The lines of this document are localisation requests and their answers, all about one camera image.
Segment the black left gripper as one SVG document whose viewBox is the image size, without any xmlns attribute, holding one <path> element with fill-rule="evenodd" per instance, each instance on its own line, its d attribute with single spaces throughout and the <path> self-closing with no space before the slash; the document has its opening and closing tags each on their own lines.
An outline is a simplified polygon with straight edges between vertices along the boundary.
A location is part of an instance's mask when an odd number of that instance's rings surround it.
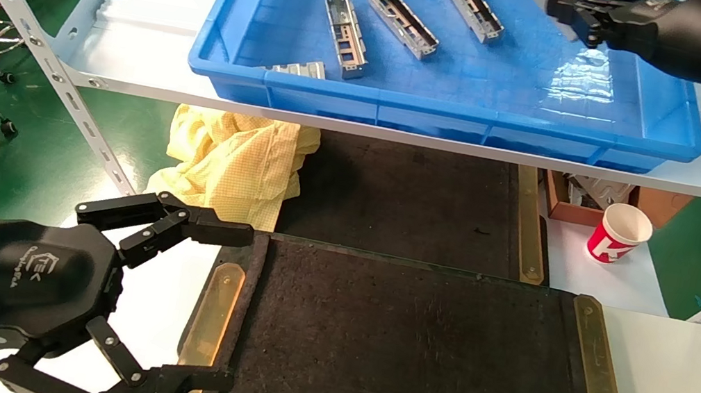
<svg viewBox="0 0 701 393">
<path fill-rule="evenodd" d="M 254 241 L 253 226 L 222 221 L 214 209 L 188 206 L 169 192 L 79 203 L 75 213 L 79 225 L 71 228 L 0 221 L 0 349 L 20 349 L 0 360 L 1 384 L 13 393 L 90 393 L 35 365 L 92 339 L 119 377 L 97 393 L 232 390 L 234 376 L 225 369 L 144 369 L 106 317 L 123 290 L 123 267 L 136 268 L 187 239 L 243 248 Z M 103 234 L 138 225 L 143 230 L 122 238 L 118 250 Z"/>
</svg>

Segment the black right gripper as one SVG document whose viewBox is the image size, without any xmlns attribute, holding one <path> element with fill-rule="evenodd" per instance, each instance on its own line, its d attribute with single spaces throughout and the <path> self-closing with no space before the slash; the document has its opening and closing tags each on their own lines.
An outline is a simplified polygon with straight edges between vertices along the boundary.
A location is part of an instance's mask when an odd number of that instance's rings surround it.
<svg viewBox="0 0 701 393">
<path fill-rule="evenodd" d="M 627 41 L 621 25 L 599 15 L 632 6 Z M 701 83 L 701 0 L 547 0 L 546 14 L 568 19 L 587 48 L 631 51 L 666 74 Z"/>
</svg>

